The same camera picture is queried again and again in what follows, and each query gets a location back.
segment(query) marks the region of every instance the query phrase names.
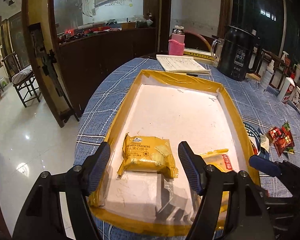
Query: plastic bag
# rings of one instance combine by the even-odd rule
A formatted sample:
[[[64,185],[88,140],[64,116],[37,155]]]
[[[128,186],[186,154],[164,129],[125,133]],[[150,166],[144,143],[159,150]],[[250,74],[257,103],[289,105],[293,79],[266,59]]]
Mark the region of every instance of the plastic bag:
[[[124,171],[143,171],[159,172],[168,179],[178,177],[178,169],[168,139],[150,136],[130,137],[126,134],[122,151],[123,161],[118,170],[119,176],[122,176]]]

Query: red snack wrapper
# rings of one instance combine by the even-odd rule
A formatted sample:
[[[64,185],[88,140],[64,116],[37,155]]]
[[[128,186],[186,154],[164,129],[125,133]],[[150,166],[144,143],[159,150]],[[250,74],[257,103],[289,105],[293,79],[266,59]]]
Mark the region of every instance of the red snack wrapper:
[[[279,157],[287,147],[294,147],[290,126],[287,122],[284,123],[281,129],[279,129],[278,127],[270,129],[269,135],[273,139],[273,144],[275,149],[277,150]]]

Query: spray bottle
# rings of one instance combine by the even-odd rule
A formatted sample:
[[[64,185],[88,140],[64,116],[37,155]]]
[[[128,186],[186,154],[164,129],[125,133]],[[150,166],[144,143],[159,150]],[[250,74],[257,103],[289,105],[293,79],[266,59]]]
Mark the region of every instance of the spray bottle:
[[[268,65],[268,67],[266,68],[266,70],[264,71],[264,73],[260,79],[260,87],[261,87],[260,90],[262,92],[265,92],[267,90],[267,87],[268,87],[270,80],[272,78],[272,75],[274,73],[273,67],[274,67],[274,60],[271,60],[271,63]]]

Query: candy wrapper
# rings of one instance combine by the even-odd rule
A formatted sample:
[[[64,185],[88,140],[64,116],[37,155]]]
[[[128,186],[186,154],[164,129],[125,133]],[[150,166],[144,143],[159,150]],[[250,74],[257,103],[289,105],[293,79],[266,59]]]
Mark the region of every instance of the candy wrapper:
[[[289,151],[293,150],[294,142],[290,131],[290,125],[288,122],[285,122],[280,128],[274,127],[269,130],[269,135],[273,140],[273,144],[279,157],[289,148]]]
[[[170,142],[150,136],[130,137],[126,134],[122,146],[123,161],[118,170],[162,173],[166,178],[178,177],[178,169],[173,158]]]

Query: screw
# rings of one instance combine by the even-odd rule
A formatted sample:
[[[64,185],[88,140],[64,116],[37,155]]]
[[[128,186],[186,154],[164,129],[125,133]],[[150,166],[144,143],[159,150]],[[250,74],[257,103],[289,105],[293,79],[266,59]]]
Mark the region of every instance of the screw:
[[[76,165],[73,167],[74,171],[81,171],[81,169],[82,169],[81,165]]]
[[[249,174],[246,171],[240,171],[240,175],[242,177],[248,177],[249,176]]]
[[[214,171],[214,170],[216,169],[216,168],[215,168],[213,165],[211,165],[211,164],[207,165],[206,168],[207,168],[208,171]]]
[[[49,172],[48,172],[48,171],[44,171],[44,172],[42,172],[42,173],[40,174],[40,176],[41,176],[42,178],[46,178],[46,177],[49,176]]]

